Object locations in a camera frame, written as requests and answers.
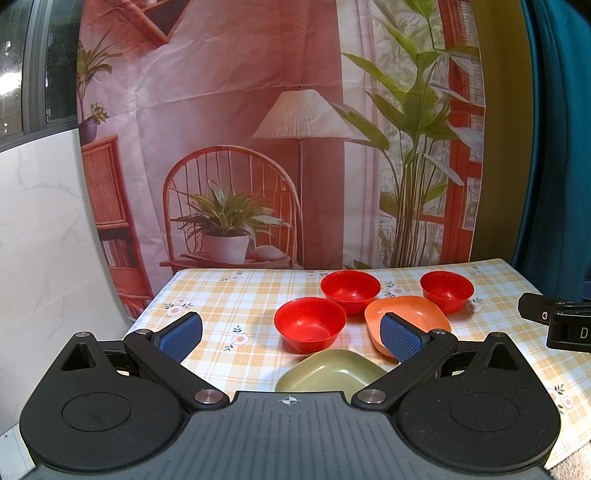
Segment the window frame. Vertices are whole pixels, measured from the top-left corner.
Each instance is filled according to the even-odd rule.
[[[45,78],[53,2],[54,0],[33,0],[22,59],[22,131],[0,138],[0,152],[78,128],[77,115],[49,122],[46,117]]]

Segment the red bowl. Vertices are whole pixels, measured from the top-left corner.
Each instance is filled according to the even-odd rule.
[[[347,315],[358,315],[373,302],[382,286],[374,276],[359,270],[339,270],[325,276],[320,289],[342,306]]]
[[[339,305],[318,297],[288,301],[275,312],[275,328],[299,353],[330,347],[346,322],[347,315]]]
[[[433,271],[421,277],[423,296],[449,315],[456,313],[474,295],[474,285],[454,272]]]

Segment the bowl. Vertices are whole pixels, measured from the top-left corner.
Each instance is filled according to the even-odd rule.
[[[310,355],[285,372],[275,385],[276,392],[341,391],[348,402],[362,388],[386,374],[364,356],[332,348]]]
[[[328,299],[342,306],[347,315],[358,315],[365,310],[382,285],[374,276],[359,270],[339,270],[325,276],[320,289]]]
[[[345,327],[347,315],[332,300],[303,297],[283,304],[275,312],[275,328],[298,353],[330,347]]]
[[[421,277],[421,288],[424,297],[446,315],[456,313],[474,295],[474,285],[470,280],[442,270],[425,273]]]
[[[424,297],[404,295],[402,297],[376,300],[365,309],[365,322],[368,325],[369,337],[378,352],[392,358],[394,358],[394,355],[384,346],[379,335],[379,325],[382,322],[382,317],[388,312],[401,316],[423,332],[428,332],[434,328],[442,328],[448,332],[452,331],[446,316],[437,305]]]

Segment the pink wall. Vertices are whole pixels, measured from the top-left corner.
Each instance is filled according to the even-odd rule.
[[[216,144],[260,151],[297,180],[296,140],[253,140],[279,94],[298,85],[342,103],[335,0],[193,0],[169,44],[155,48],[103,0],[87,0],[81,39],[124,51],[98,74],[87,101],[111,118],[98,137],[117,133],[129,202],[152,288],[170,277],[163,248],[162,188],[185,155]],[[340,268],[343,141],[304,140],[307,268]]]

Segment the wicker chair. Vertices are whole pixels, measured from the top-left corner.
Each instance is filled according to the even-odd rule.
[[[199,235],[191,235],[193,225],[171,221],[194,213],[189,208],[189,194],[210,197],[207,180],[212,179],[230,194],[254,194],[260,204],[274,210],[274,215],[291,226],[270,225],[266,233],[257,233],[256,245],[273,245],[286,254],[279,261],[244,265],[214,262],[203,251]],[[180,160],[169,172],[163,190],[164,226],[168,260],[161,267],[171,267],[173,274],[185,268],[298,268],[301,251],[301,209],[296,187],[287,173],[269,157],[249,148],[217,145],[197,150]]]

